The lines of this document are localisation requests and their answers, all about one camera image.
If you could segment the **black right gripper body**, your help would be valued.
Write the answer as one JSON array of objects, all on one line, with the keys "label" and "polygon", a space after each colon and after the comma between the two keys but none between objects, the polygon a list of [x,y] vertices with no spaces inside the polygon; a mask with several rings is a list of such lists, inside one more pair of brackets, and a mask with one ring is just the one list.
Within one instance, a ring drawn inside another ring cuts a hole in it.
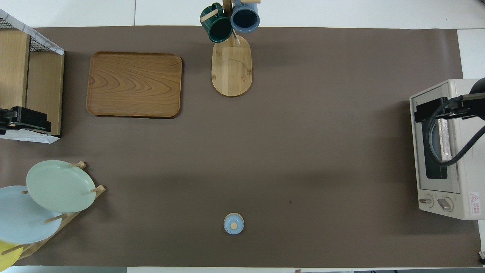
[{"label": "black right gripper body", "polygon": [[478,80],[471,88],[469,93],[471,100],[484,100],[485,99],[485,78]]}]

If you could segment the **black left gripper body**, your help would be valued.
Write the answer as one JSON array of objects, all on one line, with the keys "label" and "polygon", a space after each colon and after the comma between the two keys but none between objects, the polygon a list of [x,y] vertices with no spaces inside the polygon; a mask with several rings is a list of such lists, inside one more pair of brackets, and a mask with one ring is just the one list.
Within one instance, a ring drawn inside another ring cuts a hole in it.
[{"label": "black left gripper body", "polygon": [[11,124],[11,120],[18,116],[17,109],[0,109],[0,134],[5,135],[7,131],[18,131],[19,128],[15,124]]}]

